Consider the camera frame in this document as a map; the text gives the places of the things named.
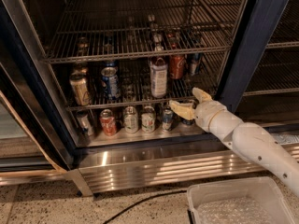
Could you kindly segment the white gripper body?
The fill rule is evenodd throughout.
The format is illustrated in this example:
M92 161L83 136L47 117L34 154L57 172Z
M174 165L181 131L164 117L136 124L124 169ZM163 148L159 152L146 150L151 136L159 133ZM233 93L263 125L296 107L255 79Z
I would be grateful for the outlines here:
M227 110L227 107L217 101L205 101L200 103L195 109L195 123L207 133L212 132L212 121L220 112Z

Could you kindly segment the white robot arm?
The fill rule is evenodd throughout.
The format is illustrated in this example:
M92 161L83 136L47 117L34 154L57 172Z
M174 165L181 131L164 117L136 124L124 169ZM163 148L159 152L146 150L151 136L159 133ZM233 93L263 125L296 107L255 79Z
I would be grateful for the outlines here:
M266 129L243 121L199 88L193 88L192 94L199 102L196 107L170 100L171 109L184 119L194 119L198 127L216 136L243 161L259 164L299 196L299 163Z

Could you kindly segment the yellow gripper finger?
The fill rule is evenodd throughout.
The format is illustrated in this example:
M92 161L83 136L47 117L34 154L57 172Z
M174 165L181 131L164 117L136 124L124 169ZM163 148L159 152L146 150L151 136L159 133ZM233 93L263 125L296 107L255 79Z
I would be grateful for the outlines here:
M212 100L212 97L207 92L196 87L192 88L192 94L200 103Z
M192 120L195 118L195 109L193 108L192 103L179 103L177 101L170 100L169 105L171 109L180 117L186 120Z

